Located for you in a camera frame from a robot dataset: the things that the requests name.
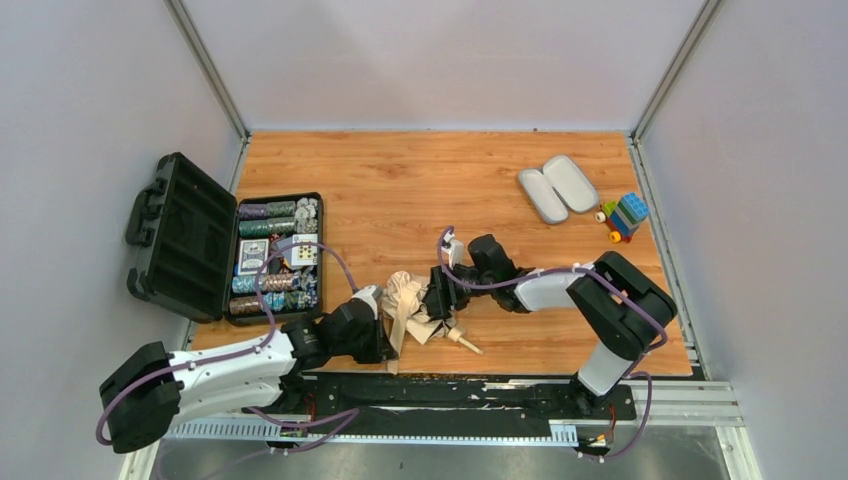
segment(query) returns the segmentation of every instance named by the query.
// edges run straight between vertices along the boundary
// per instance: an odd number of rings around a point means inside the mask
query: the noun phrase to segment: deck of playing cards
[[[239,243],[239,275],[253,275],[259,273],[259,268],[268,259],[267,238],[258,240],[242,240]]]

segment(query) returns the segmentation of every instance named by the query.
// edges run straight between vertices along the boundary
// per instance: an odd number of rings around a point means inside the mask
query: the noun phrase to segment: white backdrop
[[[769,480],[845,477],[846,18],[725,2],[645,141],[699,345]]]
[[[630,129],[701,3],[186,1],[252,129]]]
[[[111,479],[98,388],[186,320],[130,296],[156,161],[228,182],[237,141],[161,1],[0,2],[0,478]]]

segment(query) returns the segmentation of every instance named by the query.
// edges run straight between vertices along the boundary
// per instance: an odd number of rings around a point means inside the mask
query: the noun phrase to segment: case lid
[[[144,246],[152,247],[139,279],[145,293],[221,318],[232,279],[236,215],[235,196],[182,153],[163,157],[156,180],[136,198],[127,229],[129,243],[131,234],[147,236]],[[151,220],[155,224],[148,226]]]

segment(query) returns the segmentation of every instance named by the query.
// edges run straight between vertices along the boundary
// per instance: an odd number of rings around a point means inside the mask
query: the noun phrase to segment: open black case
[[[153,183],[135,199],[126,241],[138,247],[127,276],[130,293],[192,321],[226,318],[238,326],[268,322],[264,313],[233,315],[229,310],[238,250],[241,204],[317,200],[318,241],[324,238],[324,204],[318,193],[245,199],[241,203],[182,153],[166,155],[156,165]],[[323,304],[321,255],[314,267],[317,303],[307,309],[277,312],[280,322],[317,314]],[[253,296],[249,293],[241,296]]]

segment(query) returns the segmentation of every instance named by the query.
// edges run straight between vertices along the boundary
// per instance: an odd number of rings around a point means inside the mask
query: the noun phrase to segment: wooden tabletop
[[[517,266],[550,268],[588,262],[617,250],[666,288],[650,232],[612,244],[608,229],[570,213],[559,225],[537,215],[517,182],[518,172],[557,154],[570,156],[602,201],[639,191],[624,137],[616,133],[268,132],[253,136],[236,196],[239,199],[319,192],[325,202],[325,242],[345,259],[358,285],[385,286],[399,270],[429,275],[434,245],[447,225],[466,245],[493,233]],[[332,257],[326,266],[325,310],[350,289]],[[409,335],[401,372],[567,374],[588,359],[597,336],[576,309],[532,314],[502,311],[488,297],[457,314],[477,355],[447,339],[419,345]],[[668,344],[642,362],[653,374],[689,375],[677,322]],[[259,336],[265,326],[199,325],[193,348]],[[325,370],[385,370],[335,358]]]

